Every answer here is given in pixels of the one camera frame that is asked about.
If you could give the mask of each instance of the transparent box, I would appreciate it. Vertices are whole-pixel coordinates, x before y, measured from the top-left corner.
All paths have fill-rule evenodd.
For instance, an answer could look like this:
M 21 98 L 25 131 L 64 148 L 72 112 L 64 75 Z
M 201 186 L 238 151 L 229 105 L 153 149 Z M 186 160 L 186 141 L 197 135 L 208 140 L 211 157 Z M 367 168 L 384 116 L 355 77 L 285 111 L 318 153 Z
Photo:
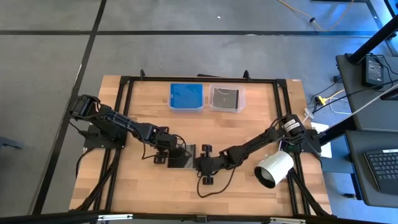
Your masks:
M 238 113 L 246 104 L 244 87 L 214 83 L 209 89 L 211 110 Z

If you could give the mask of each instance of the blue container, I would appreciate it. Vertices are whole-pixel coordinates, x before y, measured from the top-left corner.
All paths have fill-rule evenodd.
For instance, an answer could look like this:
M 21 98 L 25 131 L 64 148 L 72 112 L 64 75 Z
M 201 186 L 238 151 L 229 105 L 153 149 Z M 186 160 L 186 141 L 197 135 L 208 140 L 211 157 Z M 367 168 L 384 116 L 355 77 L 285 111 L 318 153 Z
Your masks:
M 202 84 L 170 84 L 169 106 L 173 111 L 200 112 L 205 104 Z

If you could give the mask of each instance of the clear plastic container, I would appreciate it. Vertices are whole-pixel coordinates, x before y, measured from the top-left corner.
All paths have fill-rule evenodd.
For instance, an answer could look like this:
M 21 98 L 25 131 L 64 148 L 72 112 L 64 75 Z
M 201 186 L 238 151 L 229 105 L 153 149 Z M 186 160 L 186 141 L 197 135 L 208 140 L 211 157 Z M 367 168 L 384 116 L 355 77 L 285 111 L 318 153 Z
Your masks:
M 211 110 L 238 113 L 246 104 L 244 87 L 214 83 L 209 89 L 209 106 Z
M 201 112 L 205 105 L 204 92 L 202 84 L 172 83 L 168 105 L 176 112 Z

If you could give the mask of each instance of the keyboard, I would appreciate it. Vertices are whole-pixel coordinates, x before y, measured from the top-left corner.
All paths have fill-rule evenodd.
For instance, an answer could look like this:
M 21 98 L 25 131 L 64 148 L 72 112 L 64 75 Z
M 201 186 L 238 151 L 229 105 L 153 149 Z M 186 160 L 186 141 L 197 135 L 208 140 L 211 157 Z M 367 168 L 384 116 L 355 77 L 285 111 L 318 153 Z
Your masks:
M 364 154 L 379 191 L 398 195 L 398 149 L 369 151 Z

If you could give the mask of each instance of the black cable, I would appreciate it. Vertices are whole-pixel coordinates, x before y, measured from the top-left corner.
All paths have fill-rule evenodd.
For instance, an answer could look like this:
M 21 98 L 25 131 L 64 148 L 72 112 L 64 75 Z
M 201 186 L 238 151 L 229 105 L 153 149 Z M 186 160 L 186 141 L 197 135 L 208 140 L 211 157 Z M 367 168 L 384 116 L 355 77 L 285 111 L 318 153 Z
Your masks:
M 77 178 L 77 175 L 79 174 L 79 166 L 80 166 L 80 161 L 81 161 L 81 159 L 82 159 L 86 154 L 88 154 L 89 152 L 91 152 L 93 149 L 94 149 L 94 148 L 88 148 L 87 151 L 85 151 L 85 152 L 79 157 L 79 159 L 77 160 L 77 163 L 76 163 L 76 178 Z
M 116 153 L 115 156 L 113 157 L 112 163 L 109 165 L 108 169 L 106 170 L 104 176 L 99 179 L 97 185 L 94 187 L 94 189 L 91 191 L 89 196 L 84 200 L 84 202 L 76 208 L 76 210 L 84 210 L 87 211 L 90 207 L 90 205 L 93 203 L 94 198 L 97 197 L 97 195 L 100 193 L 100 190 L 103 189 L 105 183 L 109 179 L 109 177 L 114 173 L 114 171 L 117 168 L 118 160 L 120 158 L 120 154 Z
M 307 144 L 310 146 L 310 148 L 312 149 L 312 151 L 313 151 L 315 154 L 319 154 L 319 153 L 312 147 L 312 145 L 310 144 L 310 142 L 308 141 L 308 139 L 305 137 L 305 135 L 303 135 L 303 139 L 307 142 Z
M 360 92 L 366 91 L 366 90 L 371 90 L 371 89 L 373 89 L 373 88 L 377 88 L 377 87 L 380 87 L 380 86 L 388 85 L 388 84 L 391 84 L 391 83 L 394 83 L 394 82 L 397 82 L 397 81 L 398 81 L 398 79 L 393 80 L 392 82 L 387 82 L 387 83 L 384 83 L 384 84 L 381 84 L 381 85 L 372 86 L 372 87 L 369 87 L 369 88 L 365 88 L 365 89 L 363 89 L 363 90 L 358 90 L 358 91 L 355 91 L 355 92 L 353 92 L 353 93 L 347 94 L 347 95 L 345 95 L 345 96 L 342 96 L 342 97 L 338 98 L 338 99 L 335 100 L 335 101 L 329 102 L 329 103 L 327 103 L 327 104 L 321 106 L 320 108 L 316 109 L 312 114 L 318 112 L 320 109 L 322 109 L 322 108 L 324 108 L 324 107 L 326 107 L 326 106 L 328 106 L 328 105 L 330 105 L 330 104 L 332 104 L 332 103 L 334 103 L 334 102 L 337 102 L 337 101 L 339 101 L 339 100 L 341 100 L 341 99 L 343 99 L 343 98 L 349 97 L 349 96 L 351 96 L 351 95 L 353 95 L 353 94 L 357 94 L 357 93 L 360 93 Z
M 81 131 L 78 127 L 76 127 L 76 126 L 75 126 L 72 122 L 70 122 L 70 121 L 69 121 L 69 124 L 70 124 L 72 127 L 74 127 L 80 135 L 82 135 L 82 136 L 84 137 L 85 134 L 83 133 L 83 131 Z
M 391 68 L 390 64 L 388 64 L 388 62 L 387 62 L 387 60 L 386 60 L 386 57 L 385 57 L 384 55 L 375 55 L 375 54 L 371 54 L 371 55 L 383 57 L 384 61 L 386 62 L 386 64 L 387 64 L 388 67 L 390 68 L 390 71 L 391 71 L 393 74 L 398 75 L 398 73 L 392 71 L 392 68 Z
M 190 156 L 192 156 L 192 153 L 190 153 L 190 152 L 187 151 L 187 143 L 185 142 L 184 138 L 181 137 L 181 136 L 179 136 L 178 134 L 173 134 L 173 136 L 175 136 L 175 137 L 181 139 L 182 144 L 178 144 L 178 143 L 177 143 L 177 145 L 179 145 L 179 146 L 184 146 L 183 148 L 184 148 L 185 152 L 188 153 Z
M 383 65 L 383 64 L 380 62 L 380 60 L 379 60 L 379 58 L 377 57 L 377 55 L 374 55 L 374 54 L 371 53 L 371 56 L 374 57 L 374 58 L 376 59 L 376 62 L 377 62 L 380 66 L 385 67 L 385 68 L 387 69 L 388 77 L 390 78 L 390 82 L 392 82 L 392 78 L 391 78 L 391 75 L 390 75 L 390 69 L 391 69 L 391 68 L 388 68 L 387 66 Z
M 315 106 L 313 107 L 313 110 L 312 110 L 312 114 L 314 114 L 314 112 L 317 110 L 317 104 L 315 104 Z
M 102 115 L 110 115 L 110 116 L 113 116 L 113 114 L 111 114 L 111 113 L 98 113 L 98 114 L 94 114 L 94 115 L 91 115 L 91 116 L 85 116 L 85 117 L 83 117 L 83 116 L 76 116 L 76 115 L 75 115 L 75 116 L 78 117 L 78 118 L 81 118 L 82 120 L 86 120 L 86 119 L 90 119 L 90 118 L 94 118 L 94 117 L 98 117 L 98 116 L 102 116 Z M 124 122 L 124 124 L 128 124 L 127 121 L 125 121 L 125 120 L 123 120 L 123 119 L 121 119 L 121 118 L 118 118 L 118 117 L 113 117 L 113 118 L 116 118 L 116 119 L 118 119 L 118 120 Z M 74 128 L 76 128 L 76 129 L 79 131 L 79 133 L 82 133 L 82 132 L 81 132 L 75 125 L 73 125 L 71 122 L 70 122 L 70 124 L 71 124 Z M 146 144 L 145 144 L 145 142 L 144 142 L 144 138 L 142 137 L 141 133 L 140 133 L 135 127 L 133 127 L 133 126 L 130 126 L 130 127 L 131 127 L 131 128 L 134 130 L 134 132 L 138 135 L 138 137 L 139 137 L 138 140 L 142 140 L 142 145 L 143 145 L 143 148 L 144 148 L 144 152 L 142 153 L 141 159 L 144 160 L 144 159 L 148 159 L 148 158 L 151 158 L 151 157 L 155 157 L 156 154 L 151 155 L 151 156 L 147 156 L 147 157 L 145 156 L 145 154 L 146 154 Z M 190 152 L 187 151 L 187 143 L 185 142 L 184 138 L 181 137 L 181 136 L 179 136 L 178 134 L 173 134 L 173 136 L 178 137 L 178 138 L 180 138 L 180 139 L 182 140 L 183 145 L 185 146 L 185 147 L 184 147 L 185 152 L 188 153 L 190 156 L 192 156 L 192 154 L 191 154 Z M 178 158 L 173 158 L 173 157 L 168 157 L 168 158 L 169 158 L 169 159 L 182 159 L 182 158 L 184 158 L 184 157 L 185 157 L 185 153 L 184 153 L 182 156 L 178 157 Z
M 326 89 L 322 90 L 321 92 L 312 95 L 312 96 L 311 96 L 311 99 L 310 99 L 310 102 L 307 103 L 307 105 L 310 105 L 310 104 L 312 103 L 312 100 L 313 100 L 313 98 L 314 98 L 315 96 L 317 96 L 317 95 L 323 93 L 324 91 L 327 91 L 327 90 L 330 89 L 332 86 L 336 85 L 336 83 L 338 83 L 338 80 L 340 80 L 340 79 L 341 79 L 341 75 L 339 75 L 339 78 L 336 80 L 335 83 L 331 84 L 329 87 L 327 87 Z
M 272 128 L 272 127 L 274 127 L 274 126 L 276 126 L 276 125 L 277 125 L 277 122 L 280 121 L 280 120 L 283 119 L 283 118 L 285 118 L 285 116 L 284 116 L 284 117 L 281 117 L 281 118 L 278 118 L 278 119 L 275 119 L 275 120 L 271 123 L 271 125 L 270 125 L 269 128 L 268 128 L 268 132 L 266 133 L 266 135 L 264 136 L 264 138 L 266 138 L 266 137 L 268 136 L 268 134 L 269 134 L 269 129 Z M 234 168 L 233 168 L 233 170 L 232 170 L 231 177 L 229 178 L 228 183 L 227 183 L 227 184 L 225 185 L 225 187 L 222 188 L 221 190 L 219 190 L 219 191 L 217 191 L 217 192 L 210 192 L 210 193 L 208 193 L 208 194 L 201 195 L 201 194 L 199 193 L 199 184 L 200 184 L 201 178 L 204 177 L 204 176 L 203 176 L 203 175 L 199 176 L 198 183 L 197 183 L 197 194 L 198 194 L 198 196 L 201 197 L 201 198 L 205 198 L 205 197 L 209 197 L 210 195 L 216 195 L 216 194 L 220 194 L 220 193 L 224 192 L 224 191 L 228 188 L 229 184 L 230 184 L 231 181 L 232 181 L 232 178 L 233 178 L 234 173 L 235 173 L 235 169 L 238 167 L 238 164 L 241 163 L 243 157 L 246 155 L 246 153 L 248 152 L 248 150 L 249 150 L 249 148 L 247 148 L 247 149 L 242 153 L 241 157 L 238 159 L 238 162 L 236 163 L 236 165 L 234 166 Z
M 290 156 L 293 157 L 293 158 L 297 158 L 297 157 L 300 157 L 300 155 L 301 155 L 301 149 L 300 149 L 300 152 L 298 152 L 297 155 L 290 155 Z
M 366 54 L 366 56 L 371 56 L 371 55 L 373 55 L 373 53 L 368 53 L 368 54 Z M 361 63 L 362 63 L 362 62 L 352 63 L 352 62 L 350 62 L 349 59 L 348 59 L 348 54 L 344 54 L 344 56 L 345 56 L 345 58 L 347 59 L 347 61 L 348 61 L 350 64 L 352 64 L 352 65 L 361 65 Z M 384 91 L 382 91 L 382 90 L 376 90 L 376 89 L 373 89 L 373 91 L 380 92 L 380 93 L 384 92 Z

